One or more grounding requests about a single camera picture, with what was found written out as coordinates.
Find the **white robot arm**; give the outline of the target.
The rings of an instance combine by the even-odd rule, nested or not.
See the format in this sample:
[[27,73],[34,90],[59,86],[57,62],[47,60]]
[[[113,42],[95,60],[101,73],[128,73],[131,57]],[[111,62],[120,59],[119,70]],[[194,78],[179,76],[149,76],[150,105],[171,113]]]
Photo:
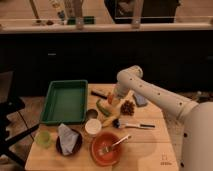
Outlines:
[[198,103],[142,76],[138,65],[119,71],[113,95],[124,99],[133,90],[184,124],[179,171],[213,171],[213,102]]

